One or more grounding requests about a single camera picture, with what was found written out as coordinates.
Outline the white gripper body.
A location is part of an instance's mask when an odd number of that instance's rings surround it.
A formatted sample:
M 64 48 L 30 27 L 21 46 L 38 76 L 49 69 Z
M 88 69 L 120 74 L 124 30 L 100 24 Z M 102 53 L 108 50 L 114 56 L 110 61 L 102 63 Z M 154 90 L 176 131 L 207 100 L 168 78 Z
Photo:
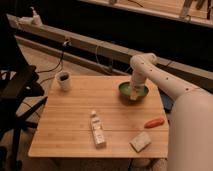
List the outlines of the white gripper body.
M 142 74 L 134 71 L 132 76 L 131 76 L 131 81 L 130 81 L 130 99 L 131 100 L 137 100 L 140 93 L 145 91 L 145 81 L 146 77 L 143 76 Z

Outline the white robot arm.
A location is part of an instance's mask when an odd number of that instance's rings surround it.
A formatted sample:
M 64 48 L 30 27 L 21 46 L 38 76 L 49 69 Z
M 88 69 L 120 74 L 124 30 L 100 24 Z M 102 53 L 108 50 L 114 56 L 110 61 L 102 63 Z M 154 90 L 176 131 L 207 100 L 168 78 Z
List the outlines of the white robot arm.
M 134 55 L 130 85 L 149 79 L 173 101 L 167 171 L 213 171 L 213 94 L 155 66 L 153 53 Z

